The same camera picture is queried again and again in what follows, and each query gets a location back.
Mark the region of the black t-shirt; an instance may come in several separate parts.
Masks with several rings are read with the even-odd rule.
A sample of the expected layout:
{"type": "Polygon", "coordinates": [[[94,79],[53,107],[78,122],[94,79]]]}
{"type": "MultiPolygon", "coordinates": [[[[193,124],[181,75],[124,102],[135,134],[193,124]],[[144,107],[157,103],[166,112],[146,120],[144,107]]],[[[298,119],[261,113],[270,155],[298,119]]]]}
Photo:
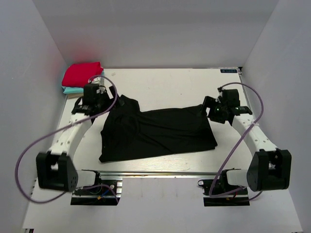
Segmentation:
{"type": "Polygon", "coordinates": [[[201,105],[142,112],[122,95],[103,130],[101,163],[213,150],[217,141],[201,105]]]}

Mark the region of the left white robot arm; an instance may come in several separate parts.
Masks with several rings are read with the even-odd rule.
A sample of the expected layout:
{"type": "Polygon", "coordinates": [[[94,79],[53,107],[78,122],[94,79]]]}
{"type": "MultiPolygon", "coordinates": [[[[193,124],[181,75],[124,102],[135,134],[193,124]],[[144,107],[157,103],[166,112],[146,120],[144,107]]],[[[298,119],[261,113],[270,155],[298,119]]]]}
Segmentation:
{"type": "Polygon", "coordinates": [[[89,83],[84,87],[84,95],[75,102],[68,126],[47,152],[36,157],[40,188],[73,192],[86,186],[93,194],[102,190],[103,182],[96,178],[97,173],[77,170],[73,157],[95,118],[109,112],[117,101],[114,85],[106,89],[101,84],[89,83]]]}

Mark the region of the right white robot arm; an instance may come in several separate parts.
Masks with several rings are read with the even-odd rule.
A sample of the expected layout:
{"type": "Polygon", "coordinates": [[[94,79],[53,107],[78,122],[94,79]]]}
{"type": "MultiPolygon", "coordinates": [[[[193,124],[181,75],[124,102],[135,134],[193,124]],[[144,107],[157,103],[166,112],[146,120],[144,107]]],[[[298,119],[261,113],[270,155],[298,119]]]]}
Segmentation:
{"type": "Polygon", "coordinates": [[[249,168],[225,169],[221,166],[212,181],[208,194],[220,187],[224,195],[249,187],[252,191],[287,189],[290,183],[292,156],[288,150],[279,149],[261,130],[249,107],[241,106],[236,89],[219,88],[219,97],[206,96],[202,110],[209,109],[208,118],[217,123],[228,122],[239,134],[239,143],[244,142],[252,154],[249,168]]]}

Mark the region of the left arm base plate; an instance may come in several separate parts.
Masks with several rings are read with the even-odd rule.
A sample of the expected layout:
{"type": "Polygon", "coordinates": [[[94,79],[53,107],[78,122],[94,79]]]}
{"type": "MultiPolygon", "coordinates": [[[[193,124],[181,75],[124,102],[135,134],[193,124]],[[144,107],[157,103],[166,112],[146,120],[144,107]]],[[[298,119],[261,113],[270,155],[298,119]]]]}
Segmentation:
{"type": "Polygon", "coordinates": [[[117,206],[121,199],[122,177],[95,170],[79,170],[72,206],[117,206]]]}

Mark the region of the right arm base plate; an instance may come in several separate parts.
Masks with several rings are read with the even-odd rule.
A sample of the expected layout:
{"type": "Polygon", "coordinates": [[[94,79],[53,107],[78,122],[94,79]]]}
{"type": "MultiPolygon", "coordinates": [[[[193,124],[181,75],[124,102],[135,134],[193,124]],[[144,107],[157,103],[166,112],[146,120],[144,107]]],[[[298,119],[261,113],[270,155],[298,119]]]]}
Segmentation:
{"type": "Polygon", "coordinates": [[[220,178],[216,181],[211,192],[213,179],[200,179],[197,184],[203,189],[203,202],[205,207],[234,207],[249,206],[249,196],[247,188],[229,185],[227,181],[220,178]]]}

